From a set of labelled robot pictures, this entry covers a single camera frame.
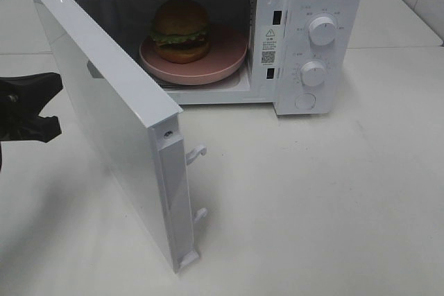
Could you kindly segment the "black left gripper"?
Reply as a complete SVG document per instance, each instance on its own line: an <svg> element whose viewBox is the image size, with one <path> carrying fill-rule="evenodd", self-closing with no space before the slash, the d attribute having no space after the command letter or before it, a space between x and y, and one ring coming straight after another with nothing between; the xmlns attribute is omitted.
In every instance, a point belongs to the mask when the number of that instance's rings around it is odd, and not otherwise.
<svg viewBox="0 0 444 296"><path fill-rule="evenodd" d="M48 143L62 134L58 117L38 116L62 89L62 78L54 72L1 79L1 142ZM23 114L37 117L22 119Z"/></svg>

